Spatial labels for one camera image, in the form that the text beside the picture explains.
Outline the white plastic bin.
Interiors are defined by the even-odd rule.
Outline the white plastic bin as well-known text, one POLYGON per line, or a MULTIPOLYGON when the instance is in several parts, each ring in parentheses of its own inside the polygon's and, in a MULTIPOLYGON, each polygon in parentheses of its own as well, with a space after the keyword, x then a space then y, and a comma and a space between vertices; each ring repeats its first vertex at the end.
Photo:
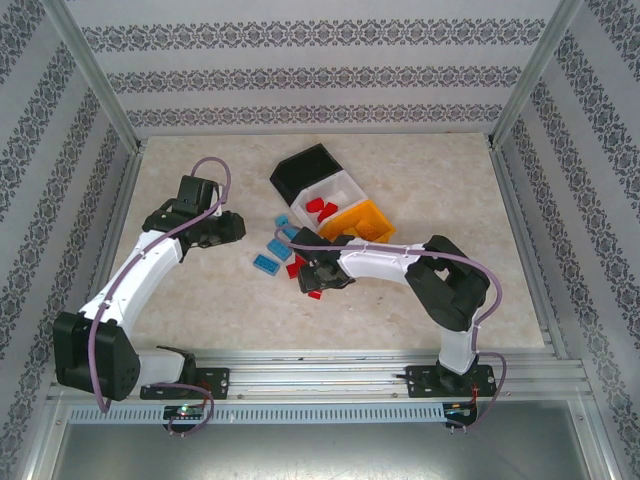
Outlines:
POLYGON ((318 232, 330 220, 365 202, 369 197, 345 170, 340 170, 306 188, 293 200, 290 208, 299 223, 318 232), (338 210, 330 216, 318 219, 319 213, 311 213, 306 205, 321 198, 325 204, 333 203, 338 210))

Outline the orange plastic bin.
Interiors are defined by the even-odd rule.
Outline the orange plastic bin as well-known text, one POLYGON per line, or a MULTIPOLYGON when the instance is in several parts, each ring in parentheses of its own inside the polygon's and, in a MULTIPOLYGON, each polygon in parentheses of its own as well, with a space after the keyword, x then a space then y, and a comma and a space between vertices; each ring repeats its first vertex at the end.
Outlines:
POLYGON ((365 200, 348 209, 340 210, 325 220, 319 227, 319 235, 331 241, 340 235, 360 238, 355 230, 355 225, 360 221, 369 223, 381 233, 381 236, 373 241, 375 243, 387 243, 396 232, 393 224, 387 220, 376 204, 372 200, 365 200))

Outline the aluminium frame corner post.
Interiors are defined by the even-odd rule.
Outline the aluminium frame corner post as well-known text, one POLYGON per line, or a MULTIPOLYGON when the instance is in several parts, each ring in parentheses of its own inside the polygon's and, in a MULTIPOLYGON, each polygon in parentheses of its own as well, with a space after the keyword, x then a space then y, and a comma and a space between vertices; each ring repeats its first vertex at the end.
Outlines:
POLYGON ((525 65, 491 134, 489 145, 497 150, 506 140, 529 95, 546 69, 553 52, 583 5, 584 0, 559 0, 539 42, 525 65))
POLYGON ((46 14, 64 41, 88 85, 104 108, 128 153, 137 153, 141 140, 136 134, 106 73, 65 0, 40 0, 46 14))

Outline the black plastic bin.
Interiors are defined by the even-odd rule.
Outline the black plastic bin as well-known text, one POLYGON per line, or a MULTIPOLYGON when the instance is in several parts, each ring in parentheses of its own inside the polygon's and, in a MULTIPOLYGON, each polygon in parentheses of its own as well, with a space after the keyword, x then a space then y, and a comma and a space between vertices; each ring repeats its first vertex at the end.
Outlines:
POLYGON ((280 161, 269 180, 288 206, 306 188, 341 171, 343 167, 322 143, 280 161))

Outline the aluminium mounting rail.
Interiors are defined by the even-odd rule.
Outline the aluminium mounting rail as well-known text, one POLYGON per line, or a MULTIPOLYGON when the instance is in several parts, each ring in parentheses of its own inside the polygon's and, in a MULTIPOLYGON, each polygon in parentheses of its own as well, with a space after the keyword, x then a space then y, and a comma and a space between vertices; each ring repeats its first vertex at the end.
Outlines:
MULTIPOLYGON (((222 350, 195 352, 204 367, 230 370, 229 403, 356 403, 409 400, 397 378, 436 352, 410 350, 222 350)), ((591 399, 580 360, 559 359, 550 346, 508 349, 500 401, 591 399)))

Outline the grey metal sheet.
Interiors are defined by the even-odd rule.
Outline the grey metal sheet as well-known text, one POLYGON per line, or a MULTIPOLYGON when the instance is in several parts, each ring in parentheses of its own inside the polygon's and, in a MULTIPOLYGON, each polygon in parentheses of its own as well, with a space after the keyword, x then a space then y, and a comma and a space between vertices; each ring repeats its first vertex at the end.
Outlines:
POLYGON ((61 405, 24 480, 621 480, 585 400, 503 402, 477 427, 259 424, 230 418, 173 439, 134 409, 114 421, 61 405))

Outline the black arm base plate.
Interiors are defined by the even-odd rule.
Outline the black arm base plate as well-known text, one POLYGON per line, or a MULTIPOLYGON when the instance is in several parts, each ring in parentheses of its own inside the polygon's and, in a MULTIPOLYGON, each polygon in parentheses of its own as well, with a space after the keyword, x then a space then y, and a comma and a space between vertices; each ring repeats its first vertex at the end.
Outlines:
MULTIPOLYGON (((207 390, 214 400, 225 400, 228 395, 230 371, 228 368, 196 368, 192 373, 183 374, 180 384, 196 386, 207 390)), ((140 389, 142 400, 200 400, 206 398, 204 393, 185 387, 147 387, 140 389)))
POLYGON ((440 364, 407 366, 397 375, 404 380, 410 398, 492 397, 497 381, 490 365, 474 364, 465 374, 447 370, 440 364))

